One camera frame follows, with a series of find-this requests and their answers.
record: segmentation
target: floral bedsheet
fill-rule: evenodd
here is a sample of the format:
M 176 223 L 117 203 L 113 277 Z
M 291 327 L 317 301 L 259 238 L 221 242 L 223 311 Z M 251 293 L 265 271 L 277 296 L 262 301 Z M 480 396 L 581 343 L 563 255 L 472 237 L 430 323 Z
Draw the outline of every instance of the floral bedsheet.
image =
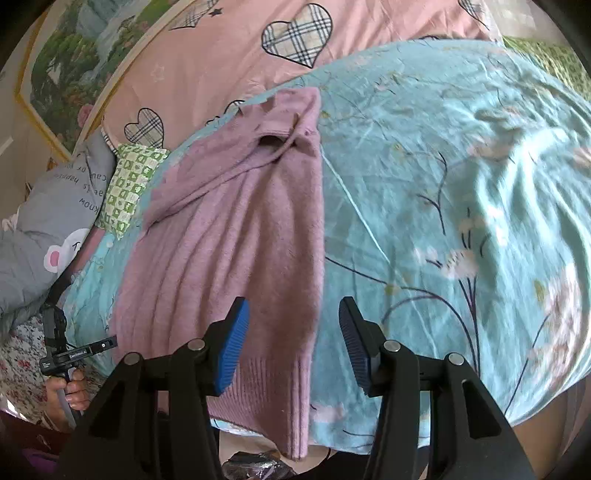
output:
M 317 86 L 326 275 L 312 365 L 315 443 L 366 453 L 379 399 L 357 386 L 339 330 L 353 296 L 415 353 L 461 353 L 511 423 L 591 366 L 591 105 L 489 42 L 392 43 L 286 84 Z M 249 102 L 260 102 L 271 90 Z M 150 188 L 215 120 L 173 152 Z M 105 235 L 74 283 L 69 334 L 101 338 L 149 203 Z M 112 364 L 96 359 L 103 373 Z M 428 398 L 421 408 L 428 442 Z

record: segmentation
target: heart pattern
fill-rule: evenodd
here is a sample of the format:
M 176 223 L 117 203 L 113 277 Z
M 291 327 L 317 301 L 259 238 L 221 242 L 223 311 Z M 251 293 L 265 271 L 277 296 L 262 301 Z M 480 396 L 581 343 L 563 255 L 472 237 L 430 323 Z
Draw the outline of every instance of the heart pattern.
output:
M 268 24 L 262 32 L 262 49 L 269 55 L 312 68 L 332 29 L 333 21 L 326 8 L 307 4 L 291 22 Z
M 219 0 L 206 0 L 200 4 L 193 4 L 179 15 L 179 18 L 173 21 L 169 30 L 179 28 L 195 28 L 207 12 L 209 12 Z
M 131 143 L 155 148 L 164 146 L 164 123 L 151 108 L 140 108 L 137 123 L 125 125 L 124 132 Z
M 490 30 L 486 24 L 480 19 L 484 13 L 481 4 L 473 3 L 470 0 L 457 0 L 457 3 L 462 7 L 465 12 L 470 15 L 474 20 L 481 23 L 486 27 L 487 30 Z
M 238 109 L 240 108 L 240 104 L 244 103 L 244 100 L 232 100 L 227 106 L 226 109 L 223 111 L 222 115 L 226 115 L 226 113 L 228 112 L 232 112 L 233 114 L 236 113 L 238 111 Z M 221 115 L 216 115 L 215 117 L 209 119 L 207 122 L 205 122 L 206 125 L 209 125 L 211 122 L 213 122 L 214 120 L 217 120 L 218 118 L 221 118 Z

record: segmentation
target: green fabric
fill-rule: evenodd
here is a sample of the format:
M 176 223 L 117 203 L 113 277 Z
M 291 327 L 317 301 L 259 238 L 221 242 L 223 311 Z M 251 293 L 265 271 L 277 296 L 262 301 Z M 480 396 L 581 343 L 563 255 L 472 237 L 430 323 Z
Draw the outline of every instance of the green fabric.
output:
M 143 145 L 120 145 L 118 164 L 107 189 L 96 226 L 121 239 L 129 227 L 146 185 L 170 152 Z
M 503 37 L 505 46 L 529 57 L 539 67 L 591 101 L 591 78 L 570 47 L 529 38 Z

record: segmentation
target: wall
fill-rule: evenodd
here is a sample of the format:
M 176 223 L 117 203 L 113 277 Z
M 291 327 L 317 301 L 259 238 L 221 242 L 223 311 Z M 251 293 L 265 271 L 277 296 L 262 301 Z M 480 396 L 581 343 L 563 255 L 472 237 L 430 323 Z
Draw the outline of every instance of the wall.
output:
M 45 172 L 51 147 L 17 104 L 14 90 L 33 26 L 0 73 L 0 218 L 16 212 L 25 198 L 25 182 Z

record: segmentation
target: pink sweater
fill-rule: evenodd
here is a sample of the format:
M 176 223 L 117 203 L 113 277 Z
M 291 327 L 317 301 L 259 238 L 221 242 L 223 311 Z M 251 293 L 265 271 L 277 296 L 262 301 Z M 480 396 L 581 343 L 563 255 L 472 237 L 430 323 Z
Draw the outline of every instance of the pink sweater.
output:
M 166 355 L 246 297 L 239 366 L 210 413 L 295 459 L 324 276 L 319 109 L 317 89 L 281 90 L 191 146 L 152 193 L 111 323 L 119 358 Z

